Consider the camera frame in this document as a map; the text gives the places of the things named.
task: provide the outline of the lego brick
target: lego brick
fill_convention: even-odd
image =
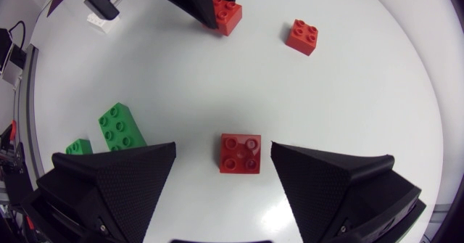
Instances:
[[[99,124],[111,151],[146,146],[131,111],[119,102],[99,118]]]
[[[66,148],[66,154],[69,155],[86,155],[93,154],[92,146],[89,140],[78,139]]]
[[[259,174],[261,135],[226,134],[220,137],[221,173]]]
[[[317,42],[318,29],[301,20],[295,20],[285,44],[309,56]]]
[[[229,36],[241,20],[241,5],[233,1],[213,0],[217,32]]]

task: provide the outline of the red duplo block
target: red duplo block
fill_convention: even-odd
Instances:
[[[225,134],[220,137],[221,173],[259,174],[261,135]]]
[[[318,29],[301,20],[295,20],[285,44],[309,56],[317,42]]]
[[[212,0],[215,8],[217,32],[229,36],[241,20],[241,5],[233,1]]]

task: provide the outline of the cable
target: cable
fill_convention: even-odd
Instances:
[[[52,2],[53,0],[49,0],[48,3],[46,3],[45,7],[42,8],[42,10],[38,13],[38,16],[37,16],[37,19],[36,19],[36,23],[38,21],[38,18],[42,15],[42,12],[49,6],[49,4]]]
[[[21,50],[22,50],[22,47],[24,46],[24,38],[26,37],[26,24],[20,20],[19,22],[16,23],[16,25],[14,25],[11,29],[8,30],[8,33],[11,34],[12,31],[19,25],[21,24],[22,25],[22,40],[21,40]]]

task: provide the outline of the green lego brick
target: green lego brick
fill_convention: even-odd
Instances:
[[[131,111],[119,102],[99,118],[99,124],[111,151],[146,146]]]
[[[69,155],[85,155],[92,153],[90,141],[85,139],[78,139],[66,148],[66,154]]]

